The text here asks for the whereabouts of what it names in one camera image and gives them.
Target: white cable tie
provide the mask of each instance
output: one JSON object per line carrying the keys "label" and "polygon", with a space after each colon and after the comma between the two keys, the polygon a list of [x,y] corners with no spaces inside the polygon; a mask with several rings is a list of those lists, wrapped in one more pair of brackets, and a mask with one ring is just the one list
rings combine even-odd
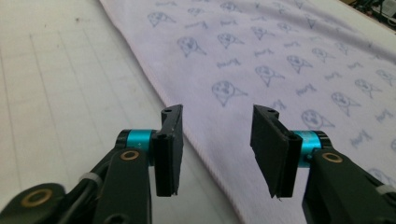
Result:
{"label": "white cable tie", "polygon": [[81,181],[81,180],[83,180],[83,179],[90,179],[90,180],[92,180],[93,182],[95,182],[96,183],[96,186],[100,189],[101,187],[102,187],[102,185],[103,185],[103,180],[102,180],[102,178],[99,176],[99,175],[97,175],[96,173],[92,173],[92,172],[90,172],[90,173],[85,173],[84,175],[82,175],[80,178],[79,178],[79,181]]}
{"label": "white cable tie", "polygon": [[381,185],[376,188],[376,191],[378,191],[380,195],[384,195],[387,193],[396,193],[396,188],[391,185]]}

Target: black plastic part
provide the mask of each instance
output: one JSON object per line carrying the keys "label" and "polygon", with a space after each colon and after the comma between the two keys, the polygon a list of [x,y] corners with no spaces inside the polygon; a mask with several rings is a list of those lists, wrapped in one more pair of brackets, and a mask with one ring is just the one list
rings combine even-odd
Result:
{"label": "black plastic part", "polygon": [[0,223],[55,223],[64,209],[64,195],[64,187],[59,184],[41,184],[27,189],[15,196],[4,208],[0,214]]}
{"label": "black plastic part", "polygon": [[[138,157],[123,160],[121,154],[131,150],[137,151]],[[113,155],[93,223],[151,223],[148,167],[147,153],[138,148],[125,148]]]}
{"label": "black plastic part", "polygon": [[319,138],[321,148],[332,147],[332,141],[323,131],[313,131]]}
{"label": "black plastic part", "polygon": [[182,105],[162,111],[163,127],[151,136],[157,196],[177,194],[183,156]]}
{"label": "black plastic part", "polygon": [[382,183],[372,179],[333,148],[315,152],[303,200],[307,223],[395,224],[395,207],[376,191]]}
{"label": "black plastic part", "polygon": [[126,147],[128,135],[131,130],[122,130],[117,136],[116,146],[115,147]]}
{"label": "black plastic part", "polygon": [[291,197],[303,139],[279,122],[272,108],[254,105],[250,146],[271,197]]}

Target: blue ring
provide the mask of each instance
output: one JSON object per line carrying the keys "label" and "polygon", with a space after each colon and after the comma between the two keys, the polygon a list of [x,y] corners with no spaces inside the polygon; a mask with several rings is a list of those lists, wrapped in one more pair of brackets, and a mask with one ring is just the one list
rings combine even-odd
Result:
{"label": "blue ring", "polygon": [[312,159],[314,149],[321,149],[320,139],[313,131],[293,131],[303,138],[303,144],[301,145],[300,159],[298,167],[308,168],[310,167],[309,160]]}
{"label": "blue ring", "polygon": [[151,133],[152,130],[131,130],[126,140],[126,146],[139,148],[149,153]]}

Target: fabric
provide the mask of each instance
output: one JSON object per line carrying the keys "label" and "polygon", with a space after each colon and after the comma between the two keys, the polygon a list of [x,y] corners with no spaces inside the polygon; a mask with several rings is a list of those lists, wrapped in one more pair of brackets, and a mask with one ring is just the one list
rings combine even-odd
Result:
{"label": "fabric", "polygon": [[272,199],[249,146],[253,105],[396,186],[396,53],[305,0],[101,0],[244,223],[305,223],[307,169]]}

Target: cable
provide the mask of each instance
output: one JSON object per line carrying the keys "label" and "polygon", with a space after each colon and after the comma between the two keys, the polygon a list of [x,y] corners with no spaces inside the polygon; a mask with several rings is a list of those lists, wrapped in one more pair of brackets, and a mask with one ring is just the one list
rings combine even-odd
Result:
{"label": "cable", "polygon": [[390,26],[396,26],[396,22],[393,22],[390,18],[388,18],[388,24]]}
{"label": "cable", "polygon": [[[95,172],[96,174],[101,176],[102,179],[105,179],[106,171],[109,164],[110,161],[106,161],[95,170],[92,170],[92,172]],[[82,191],[87,187],[87,184],[89,182],[90,180],[87,179],[82,179],[81,181],[79,181],[78,184],[66,195],[68,203],[75,202],[78,199],[79,195],[81,195]]]}
{"label": "cable", "polygon": [[82,191],[78,199],[70,206],[66,213],[62,216],[59,224],[67,224],[72,219],[73,215],[79,210],[82,205],[86,204],[91,198],[93,189],[96,188],[93,182],[88,183],[87,187]]}

